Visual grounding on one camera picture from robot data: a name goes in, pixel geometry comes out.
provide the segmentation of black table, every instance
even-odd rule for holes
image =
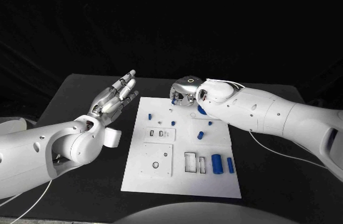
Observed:
[[[97,94],[119,78],[73,74],[60,88],[38,126],[71,121],[87,114]],[[168,98],[175,81],[138,78],[140,96]],[[303,102],[293,86],[244,85],[267,90],[295,102]],[[104,147],[90,165],[53,181],[50,191],[27,218],[110,223],[151,207],[204,201],[259,208],[300,223],[342,223],[343,183],[326,169],[270,152],[257,144],[249,132],[233,126],[230,131],[243,199],[122,192],[140,96],[110,125],[123,131],[119,148]],[[264,134],[256,137],[276,151],[319,162],[286,139]],[[2,207],[0,216],[18,217],[35,203],[45,188],[47,184],[24,193]]]

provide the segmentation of blue part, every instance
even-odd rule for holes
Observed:
[[[200,135],[198,135],[198,139],[201,140],[202,137],[204,137],[204,132],[201,131],[201,132],[200,132]]]
[[[236,173],[234,165],[233,165],[233,159],[231,158],[228,158],[228,166],[230,166],[230,173]]]
[[[201,105],[198,105],[198,111],[200,111],[204,115],[207,115],[207,111],[202,109],[202,106],[201,106]]]
[[[214,174],[224,173],[223,157],[218,154],[212,155],[212,167],[214,167]]]

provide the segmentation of dark background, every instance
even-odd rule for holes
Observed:
[[[73,73],[295,85],[342,108],[343,0],[0,0],[0,115]]]

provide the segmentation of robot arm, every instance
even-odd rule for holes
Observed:
[[[211,117],[240,129],[295,141],[343,181],[343,111],[295,103],[231,81],[202,82],[194,76],[175,82],[171,98],[182,106],[198,101]]]
[[[90,164],[103,145],[117,147],[122,131],[106,128],[139,95],[130,94],[136,71],[97,96],[90,112],[61,124],[0,136],[0,199],[11,197]],[[64,158],[54,163],[53,151]]]

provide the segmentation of cable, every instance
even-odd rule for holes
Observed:
[[[282,154],[280,152],[277,152],[277,151],[272,150],[269,147],[266,147],[261,143],[260,143],[260,145],[261,145],[264,148],[267,148],[272,152],[277,153],[279,155],[286,156],[286,157],[293,158],[293,159],[298,159],[298,160],[302,160],[302,161],[306,161],[306,162],[312,163],[313,165],[318,165],[319,167],[326,168],[325,166],[319,165],[318,163],[315,163],[315,162],[312,162],[312,161],[309,161],[309,160],[305,160],[305,159],[302,159],[302,158],[298,158],[298,157],[293,157],[293,156],[289,156],[289,155]]]
[[[21,195],[21,193],[19,193],[16,196],[14,196],[6,202],[4,202],[4,203],[0,204],[0,206],[4,206],[8,202],[11,202],[19,195]]]
[[[240,86],[243,86],[243,88],[246,88],[246,86],[244,86],[243,84],[240,84],[240,83],[237,83],[237,82],[234,82],[234,81],[230,81],[230,80],[220,80],[220,79],[207,79],[207,80],[210,80],[210,81],[217,81],[217,82],[228,82],[228,83],[236,84],[236,86],[237,86],[237,84],[238,84]]]
[[[53,184],[53,180],[51,180],[51,182],[50,182],[50,184],[48,184],[48,187],[47,187],[47,189],[45,189],[45,192],[44,192],[41,198],[38,199],[38,201],[35,202],[35,204],[32,205],[32,207],[29,208],[29,210],[24,213],[24,215],[25,215],[25,214],[34,209],[34,207],[37,206],[40,200],[41,200],[42,197],[45,196],[45,193],[47,193],[47,191],[48,191],[48,188],[50,188],[51,184]],[[22,215],[11,224],[14,224],[14,223],[24,217],[24,215]]]

